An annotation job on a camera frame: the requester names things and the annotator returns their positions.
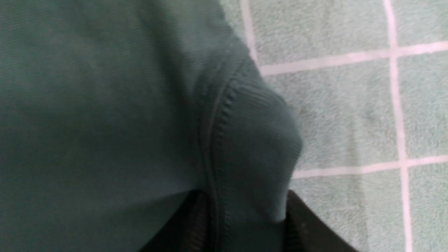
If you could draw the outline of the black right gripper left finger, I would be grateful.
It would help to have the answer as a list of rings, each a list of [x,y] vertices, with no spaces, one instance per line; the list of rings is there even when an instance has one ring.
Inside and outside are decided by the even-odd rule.
[[[194,190],[141,252],[209,252],[210,225],[209,197]]]

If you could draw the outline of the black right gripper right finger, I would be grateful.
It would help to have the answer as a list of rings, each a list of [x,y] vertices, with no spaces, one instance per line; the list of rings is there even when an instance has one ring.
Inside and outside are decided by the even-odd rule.
[[[285,252],[355,252],[293,190],[288,190]]]

